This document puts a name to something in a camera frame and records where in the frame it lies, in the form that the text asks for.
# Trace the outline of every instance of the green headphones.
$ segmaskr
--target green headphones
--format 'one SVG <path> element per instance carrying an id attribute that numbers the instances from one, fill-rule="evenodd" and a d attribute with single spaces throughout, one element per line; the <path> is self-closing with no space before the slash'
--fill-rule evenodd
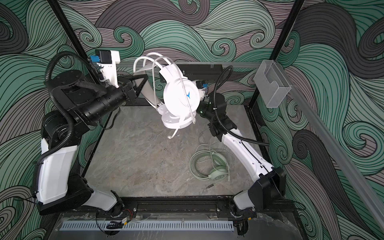
<path id="1" fill-rule="evenodd" d="M 203 157 L 211 156 L 211 161 L 212 161 L 212 166 L 213 168 L 209 172 L 209 175 L 206 176 L 199 172 L 196 168 L 196 164 L 200 163 L 198 162 L 199 159 Z M 189 169 L 192 173 L 192 175 L 200 180 L 221 180 L 228 175 L 228 180 L 229 180 L 229 166 L 227 159 L 219 152 L 215 150 L 200 150 L 196 152 L 190 159 L 189 161 Z"/>

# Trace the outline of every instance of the marble surface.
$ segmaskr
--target marble surface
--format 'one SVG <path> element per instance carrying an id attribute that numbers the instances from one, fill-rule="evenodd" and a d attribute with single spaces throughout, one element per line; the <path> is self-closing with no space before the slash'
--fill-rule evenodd
<path id="1" fill-rule="evenodd" d="M 227 116 L 245 137 L 255 139 L 244 106 L 227 106 Z M 213 149 L 226 149 L 208 130 L 208 120 L 197 116 L 196 124 L 180 129 L 173 139 L 161 115 L 151 106 L 125 106 L 111 130 L 104 131 L 86 173 L 88 182 L 101 190 L 114 190 L 122 197 L 225 195 L 252 185 L 245 167 L 230 154 L 230 181 L 224 178 L 213 187 L 211 180 L 198 180 L 189 170 L 189 160 L 203 142 Z M 252 145 L 260 153 L 257 145 Z M 200 146 L 199 150 L 208 149 Z M 198 164 L 208 175 L 211 161 Z"/>

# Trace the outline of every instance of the swirl pattern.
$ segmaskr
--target swirl pattern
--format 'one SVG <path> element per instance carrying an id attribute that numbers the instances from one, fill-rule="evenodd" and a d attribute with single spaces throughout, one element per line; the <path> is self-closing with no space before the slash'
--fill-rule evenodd
<path id="1" fill-rule="evenodd" d="M 382 198 L 383 9 L 382 3 L 373 0 L 305 1 L 277 59 Z M 310 239 L 384 238 L 337 165 L 338 159 L 329 156 L 290 94 L 277 109 L 265 108 L 259 97 L 253 112 L 262 117 L 261 121 L 255 116 L 262 136 L 270 143 L 273 164 L 282 166 L 292 178 L 292 182 L 287 178 L 287 185 L 295 191 L 292 195 L 287 192 L 287 197 L 307 206 L 307 199 L 295 198 L 302 190 L 315 206 L 315 212 L 299 213 Z M 284 137 L 290 136 L 293 155 L 287 160 L 290 146 Z M 318 216 L 321 225 L 316 224 Z"/>
<path id="2" fill-rule="evenodd" d="M 0 55 L 23 51 L 28 45 L 26 30 L 17 16 L 0 3 Z"/>
<path id="3" fill-rule="evenodd" d="M 88 55 L 118 50 L 122 60 L 152 51 L 174 61 L 258 62 L 268 59 L 293 0 L 60 0 Z M 375 0 L 306 0 L 279 54 L 291 82 L 320 116 L 374 190 L 384 197 L 384 7 Z M 0 236 L 36 239 L 54 222 L 26 201 L 32 162 L 40 154 L 40 124 L 53 110 L 43 85 L 49 60 L 73 50 L 46 0 L 0 4 Z M 55 74 L 84 67 L 61 59 Z M 246 104 L 256 68 L 236 68 L 219 92 L 228 104 Z M 119 68 L 119 74 L 132 74 Z M 162 98 L 164 84 L 155 73 Z M 144 98 L 138 105 L 146 105 Z M 275 167 L 287 173 L 286 197 L 299 210 L 309 239 L 384 239 L 290 95 L 252 111 Z M 102 130 L 91 127 L 71 173 L 83 171 Z"/>

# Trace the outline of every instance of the black metal frame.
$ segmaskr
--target black metal frame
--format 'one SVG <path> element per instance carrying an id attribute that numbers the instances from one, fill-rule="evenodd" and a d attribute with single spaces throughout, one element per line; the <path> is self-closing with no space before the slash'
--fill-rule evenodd
<path id="1" fill-rule="evenodd" d="M 79 39 L 76 37 L 76 34 L 74 33 L 68 19 L 65 17 L 59 3 L 57 0 L 47 0 L 49 5 L 51 6 L 53 12 L 55 13 L 56 17 L 60 21 L 61 25 L 63 26 L 65 32 L 67 33 L 69 39 L 71 40 L 75 50 L 77 53 L 83 57 L 84 59 L 87 59 L 88 56 L 86 52 L 84 51 Z M 270 56 L 270 60 L 276 60 L 277 56 L 286 40 L 286 38 L 289 35 L 289 32 L 294 24 L 294 21 L 299 13 L 299 10 L 303 4 L 304 0 L 296 0 L 294 2 L 294 5 L 291 9 L 291 12 L 287 18 L 287 21 L 283 27 L 283 30 L 281 32 L 281 35 L 279 36 L 278 42 L 276 43 L 276 46 L 274 50 L 272 51 L 272 54 Z M 256 99 L 259 96 L 259 90 L 256 89 L 249 104 L 245 106 L 245 110 L 247 113 L 247 116 L 250 120 L 252 129 L 255 133 L 255 137 L 258 141 L 263 141 L 261 134 L 259 132 L 259 129 L 257 127 L 255 117 L 253 114 L 253 107 L 256 103 Z M 95 153 L 96 147 L 101 139 L 101 136 L 103 134 L 104 130 L 102 131 L 101 135 L 99 136 L 99 139 L 97 140 L 96 146 L 93 149 L 89 160 L 87 162 L 87 165 L 85 166 L 82 176 L 85 176 L 86 171 L 89 167 L 89 164 L 92 160 L 92 157 Z M 262 152 L 263 157 L 270 162 L 268 152 L 266 150 L 266 147 L 260 146 L 260 150 Z M 218 217 L 218 218 L 228 218 L 231 220 L 239 221 L 239 219 L 233 218 L 230 215 L 230 212 L 228 212 L 228 202 L 231 199 L 231 196 L 191 196 L 191 197 L 122 197 L 122 200 L 124 202 L 125 208 L 133 210 L 136 208 L 136 211 L 134 212 L 134 216 L 136 217 L 137 214 L 145 215 L 145 214 L 153 214 L 153 213 L 201 213 L 201 214 L 207 214 L 208 217 L 212 216 L 212 218 Z M 80 214 L 82 212 L 98 212 L 99 217 L 106 217 L 107 214 L 104 213 L 101 210 L 98 210 L 96 208 L 83 206 L 79 209 L 79 211 L 73 212 L 76 214 Z M 296 224 L 298 225 L 298 229 L 300 231 L 300 234 L 302 235 L 302 238 L 304 240 L 307 240 L 308 237 L 305 233 L 304 226 L 302 225 L 302 222 L 300 220 L 299 214 L 297 210 L 294 208 L 293 204 L 288 203 L 277 203 L 273 206 L 268 207 L 267 209 L 263 210 L 262 213 L 265 214 L 271 214 L 271 213 L 283 213 L 283 212 L 292 212 Z M 249 212 L 249 217 L 255 216 L 253 212 Z M 121 215 L 121 218 L 124 216 L 128 216 L 128 211 L 124 211 L 123 215 Z M 49 233 L 52 229 L 47 229 L 48 234 L 45 235 L 44 239 L 47 239 L 49 237 Z"/>
<path id="2" fill-rule="evenodd" d="M 308 240 L 299 214 L 293 204 L 288 202 L 276 202 L 261 212 L 250 210 L 239 218 L 231 215 L 229 209 L 232 196 L 183 196 L 183 197 L 122 197 L 125 210 L 117 218 L 111 218 L 110 214 L 95 207 L 82 206 L 76 211 L 67 211 L 65 214 L 81 216 L 87 213 L 97 213 L 98 218 L 106 220 L 121 220 L 130 216 L 136 219 L 153 219 L 160 214 L 198 214 L 209 219 L 225 218 L 234 224 L 249 217 L 257 217 L 257 213 L 263 213 L 275 220 L 284 221 L 284 213 L 292 213 L 294 223 L 298 227 L 303 240 Z"/>

